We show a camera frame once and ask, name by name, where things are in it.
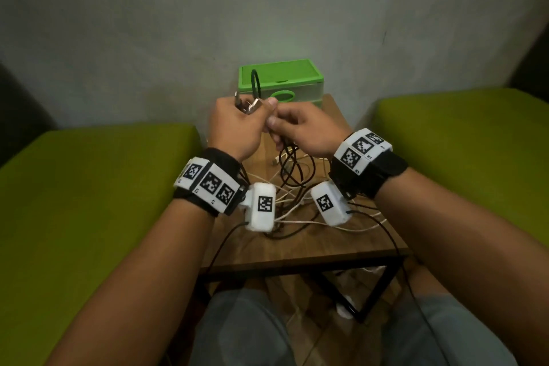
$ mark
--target gray pants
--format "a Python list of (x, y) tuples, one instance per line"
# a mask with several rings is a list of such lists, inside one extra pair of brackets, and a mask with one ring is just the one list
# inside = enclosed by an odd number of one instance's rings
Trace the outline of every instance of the gray pants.
[[(517, 365), (504, 344), (452, 296), (418, 300), (452, 366)], [(446, 365), (411, 299), (393, 310), (383, 329), (383, 364)], [(213, 296), (189, 365), (295, 366), (295, 361), (285, 325), (266, 294), (241, 289)]]

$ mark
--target green cushion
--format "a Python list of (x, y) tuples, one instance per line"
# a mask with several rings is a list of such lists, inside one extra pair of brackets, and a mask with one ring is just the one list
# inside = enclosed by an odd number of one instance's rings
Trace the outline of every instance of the green cushion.
[(514, 89), (379, 102), (373, 129), (411, 166), (549, 245), (549, 104)]
[(200, 149), (187, 124), (70, 129), (0, 168), (0, 364), (44, 363)]

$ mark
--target table top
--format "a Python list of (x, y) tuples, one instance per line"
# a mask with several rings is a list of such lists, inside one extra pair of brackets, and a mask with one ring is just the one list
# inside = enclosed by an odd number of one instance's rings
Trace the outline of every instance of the table top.
[[(323, 97), (322, 109), (339, 124), (348, 127), (345, 118), (330, 95)], [(273, 159), (278, 156), (274, 145), (269, 135), (263, 134), (257, 152), (244, 162), (244, 167), (251, 182), (262, 181), (256, 176), (270, 180), (277, 173), (280, 166), (273, 164)], [(309, 169), (311, 168), (310, 160), (302, 161), (309, 165)], [(327, 174), (325, 174), (325, 171), (326, 173), (329, 172), (329, 162), (325, 161), (323, 163), (322, 160), (318, 159), (315, 159), (315, 161), (316, 175), (312, 181), (321, 182), (326, 180)], [(280, 177), (277, 175), (272, 182), (280, 185)], [(357, 197), (355, 202), (375, 207), (375, 204), (367, 198)], [(308, 203), (292, 212), (287, 219), (311, 220), (317, 209), (312, 201), (308, 201)], [(357, 210), (364, 210), (369, 214), (377, 213), (376, 210), (367, 210), (365, 208)], [(378, 215), (376, 218), (381, 221), (385, 217)], [(230, 217), (222, 215), (217, 218), (210, 245), (202, 260), (201, 273), (206, 271), (215, 252), (230, 229), (243, 220), (244, 216), (240, 210), (236, 210)], [(316, 221), (323, 222), (323, 219), (319, 216)], [(341, 227), (358, 230), (376, 225), (369, 218), (354, 214)], [(384, 222), (383, 225), (393, 236), (400, 253), (402, 255), (410, 254), (407, 245), (394, 231), (389, 222)], [(290, 233), (300, 226), (302, 224), (285, 224), (282, 232), (277, 232), (277, 234)], [(311, 224), (296, 235), (282, 240), (273, 240), (265, 237), (262, 233), (248, 231), (245, 227), (241, 227), (227, 239), (209, 273), (287, 268), (289, 266), (316, 265), (387, 256), (397, 256), (397, 253), (387, 233), (379, 226), (365, 232), (346, 232), (326, 225)]]

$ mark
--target left hand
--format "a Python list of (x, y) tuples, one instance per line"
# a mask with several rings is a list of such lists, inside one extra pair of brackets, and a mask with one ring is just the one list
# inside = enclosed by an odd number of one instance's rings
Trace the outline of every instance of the left hand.
[[(251, 96), (241, 96), (253, 101)], [(249, 158), (259, 148), (265, 120), (275, 110), (278, 100), (261, 100), (262, 105), (252, 114), (245, 114), (234, 106), (234, 97), (217, 99), (210, 114), (208, 147), (231, 155), (238, 162)]]

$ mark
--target forearm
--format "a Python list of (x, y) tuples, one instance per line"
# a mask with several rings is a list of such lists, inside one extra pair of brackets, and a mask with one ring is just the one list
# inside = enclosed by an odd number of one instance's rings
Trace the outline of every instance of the forearm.
[(544, 246), (413, 169), (389, 179), (375, 201), (436, 278), (515, 353), (539, 353), (549, 324)]
[(174, 200), (98, 288), (47, 365), (153, 365), (174, 335), (194, 288), (214, 218)]

